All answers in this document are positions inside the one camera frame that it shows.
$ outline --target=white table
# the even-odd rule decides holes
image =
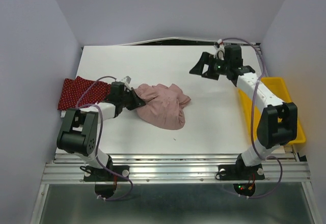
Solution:
[[[142,83],[180,86],[191,97],[184,109],[185,126],[170,131],[142,121],[135,111],[124,109],[104,122],[100,148],[107,154],[237,154],[250,145],[237,89],[231,81],[190,75],[203,51],[212,46],[86,46],[77,75],[96,80],[129,75],[131,86]],[[251,47],[242,47],[245,65],[260,75]]]

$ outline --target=polka dot fabric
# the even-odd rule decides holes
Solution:
[[[75,80],[65,79],[58,104],[58,110],[75,108],[78,99],[84,94],[94,81],[77,76]],[[101,102],[110,93],[111,84],[98,81],[84,96],[79,105]]]

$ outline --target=pink cloth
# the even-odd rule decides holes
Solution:
[[[162,84],[141,84],[135,92],[146,102],[145,106],[137,108],[137,114],[144,121],[168,130],[178,130],[184,126],[183,108],[191,99],[177,85],[172,84],[168,88]]]

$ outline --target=yellow bin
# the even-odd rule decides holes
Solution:
[[[285,82],[281,77],[264,77],[261,79],[261,81],[268,87],[268,89],[271,90],[272,93],[274,93],[276,96],[281,98],[283,101],[289,103],[292,102],[289,92],[287,91],[287,88],[285,86]],[[251,106],[252,101],[248,98],[248,96],[241,90],[239,91],[240,100],[242,104],[242,108],[244,111],[244,116],[246,117],[246,124],[248,129],[248,134],[250,137],[250,117],[251,117]],[[254,139],[257,138],[257,126],[260,120],[260,112],[257,107],[255,107],[255,116],[254,116]],[[297,136],[296,139],[293,141],[290,141],[289,144],[303,144],[306,142],[306,136],[304,134],[304,131],[302,130],[302,126],[300,124],[300,121],[298,119],[297,121]]]

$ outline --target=gray wall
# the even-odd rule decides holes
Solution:
[[[55,0],[0,0],[0,222],[28,223],[80,48]]]
[[[262,42],[269,75],[285,78],[307,137],[312,183],[326,223],[326,0],[285,0]]]
[[[109,45],[169,36],[260,42],[284,0],[57,0],[77,40]]]

